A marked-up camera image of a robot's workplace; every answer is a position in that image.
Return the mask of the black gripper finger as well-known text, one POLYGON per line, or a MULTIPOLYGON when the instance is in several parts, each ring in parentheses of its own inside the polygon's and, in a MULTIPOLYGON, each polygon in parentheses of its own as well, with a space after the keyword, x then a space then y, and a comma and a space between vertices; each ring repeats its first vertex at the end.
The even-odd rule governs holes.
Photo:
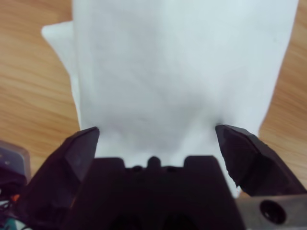
POLYGON ((20 219, 34 230, 57 230, 95 156, 96 127, 68 137, 46 159, 20 195, 20 219))
POLYGON ((268 145, 243 128, 217 125, 215 131, 230 177, 250 196, 300 195, 307 191, 268 145))

